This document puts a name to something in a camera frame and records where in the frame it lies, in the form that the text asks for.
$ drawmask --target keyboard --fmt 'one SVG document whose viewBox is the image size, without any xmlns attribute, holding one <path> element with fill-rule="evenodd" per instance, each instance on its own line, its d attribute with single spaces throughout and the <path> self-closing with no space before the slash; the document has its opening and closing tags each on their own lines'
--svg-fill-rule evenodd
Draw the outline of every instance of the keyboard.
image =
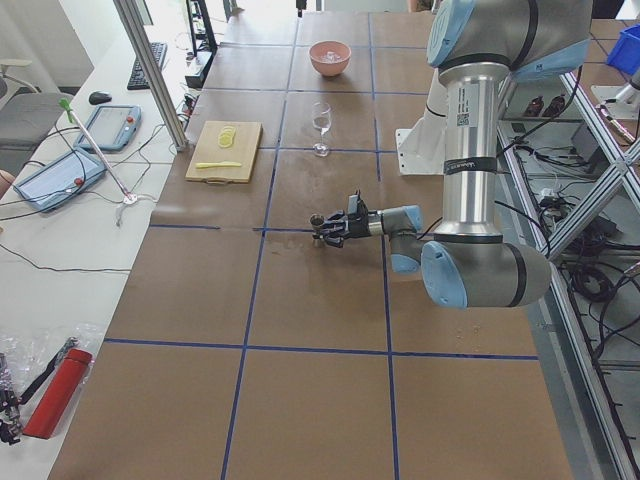
<svg viewBox="0 0 640 480">
<path fill-rule="evenodd" d="M 151 42 L 151 51 L 156 59 L 156 63 L 162 68 L 164 57 L 167 55 L 167 44 L 163 42 Z M 144 76 L 140 60 L 136 58 L 131 68 L 131 77 L 129 77 L 129 83 L 127 83 L 127 90 L 145 90 L 148 88 L 150 88 L 149 82 Z"/>
</svg>

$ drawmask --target wooden cutting board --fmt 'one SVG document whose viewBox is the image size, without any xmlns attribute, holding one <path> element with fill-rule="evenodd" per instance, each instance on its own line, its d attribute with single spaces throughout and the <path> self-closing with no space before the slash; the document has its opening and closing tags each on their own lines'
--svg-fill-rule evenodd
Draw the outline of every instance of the wooden cutting board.
<svg viewBox="0 0 640 480">
<path fill-rule="evenodd" d="M 231 126 L 236 129 L 233 145 L 218 145 L 221 130 Z M 185 178 L 192 182 L 248 183 L 251 179 L 262 124 L 260 122 L 205 122 Z M 196 168 L 198 163 L 238 162 L 239 167 Z"/>
</svg>

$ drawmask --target blue box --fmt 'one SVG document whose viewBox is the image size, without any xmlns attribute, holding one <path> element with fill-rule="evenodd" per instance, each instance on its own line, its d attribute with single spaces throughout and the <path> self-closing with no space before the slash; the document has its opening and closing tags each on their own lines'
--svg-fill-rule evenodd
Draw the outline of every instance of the blue box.
<svg viewBox="0 0 640 480">
<path fill-rule="evenodd" d="M 640 24 L 620 32 L 618 43 L 607 57 L 607 65 L 629 75 L 636 73 L 640 68 Z"/>
</svg>

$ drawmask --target bowl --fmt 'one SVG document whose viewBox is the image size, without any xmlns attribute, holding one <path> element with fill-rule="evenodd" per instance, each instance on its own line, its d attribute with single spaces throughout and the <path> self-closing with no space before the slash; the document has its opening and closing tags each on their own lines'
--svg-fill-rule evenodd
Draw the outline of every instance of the bowl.
<svg viewBox="0 0 640 480">
<path fill-rule="evenodd" d="M 351 49 L 341 42 L 319 42 L 309 49 L 311 64 L 324 77 L 341 74 L 351 58 Z"/>
</svg>

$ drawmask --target gray chair seat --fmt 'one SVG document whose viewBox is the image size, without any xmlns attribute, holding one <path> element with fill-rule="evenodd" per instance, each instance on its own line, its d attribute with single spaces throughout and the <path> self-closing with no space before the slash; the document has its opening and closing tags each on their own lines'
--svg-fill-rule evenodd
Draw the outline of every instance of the gray chair seat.
<svg viewBox="0 0 640 480">
<path fill-rule="evenodd" d="M 63 113 L 60 99 L 65 93 L 16 95 L 0 109 L 0 148 L 35 149 Z"/>
</svg>

